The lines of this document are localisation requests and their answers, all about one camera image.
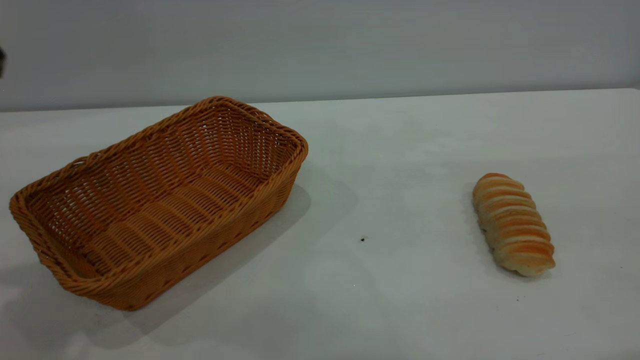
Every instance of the rectangular basket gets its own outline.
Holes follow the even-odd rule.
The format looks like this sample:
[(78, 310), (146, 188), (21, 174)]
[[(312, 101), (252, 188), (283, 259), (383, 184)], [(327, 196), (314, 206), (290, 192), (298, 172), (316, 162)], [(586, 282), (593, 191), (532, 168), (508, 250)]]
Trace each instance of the rectangular basket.
[(136, 310), (262, 225), (308, 146), (211, 97), (27, 185), (10, 209), (60, 285)]

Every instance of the white wall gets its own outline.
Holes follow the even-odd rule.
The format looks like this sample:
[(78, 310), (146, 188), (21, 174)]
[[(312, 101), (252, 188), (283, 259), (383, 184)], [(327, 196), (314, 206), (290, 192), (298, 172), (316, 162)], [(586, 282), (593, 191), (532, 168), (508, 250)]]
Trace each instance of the white wall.
[(0, 110), (640, 83), (639, 0), (0, 0)]

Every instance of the white table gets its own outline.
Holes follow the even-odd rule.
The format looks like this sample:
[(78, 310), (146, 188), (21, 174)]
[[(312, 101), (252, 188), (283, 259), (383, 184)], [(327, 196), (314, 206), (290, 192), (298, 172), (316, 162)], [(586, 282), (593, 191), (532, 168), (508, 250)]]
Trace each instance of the white table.
[[(63, 291), (8, 201), (182, 107), (0, 113), (1, 357), (640, 359), (640, 91), (256, 106), (310, 144), (289, 202), (135, 313)], [(537, 202), (543, 277), (493, 262), (486, 172)]]

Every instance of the dark object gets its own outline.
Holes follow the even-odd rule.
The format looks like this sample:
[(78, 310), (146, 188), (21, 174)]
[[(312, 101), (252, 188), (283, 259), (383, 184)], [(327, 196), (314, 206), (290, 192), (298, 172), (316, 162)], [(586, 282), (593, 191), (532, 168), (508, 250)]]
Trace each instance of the dark object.
[(4, 61), (6, 60), (6, 54), (2, 51), (2, 47), (0, 47), (0, 78), (2, 77), (2, 70), (4, 68)]

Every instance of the bread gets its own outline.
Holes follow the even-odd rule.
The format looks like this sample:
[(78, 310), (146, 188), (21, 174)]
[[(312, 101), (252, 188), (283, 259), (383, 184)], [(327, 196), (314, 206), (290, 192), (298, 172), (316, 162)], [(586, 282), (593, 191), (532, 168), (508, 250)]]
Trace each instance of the bread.
[(478, 224), (498, 265), (524, 276), (556, 267), (551, 236), (521, 183), (489, 173), (478, 180), (473, 198)]

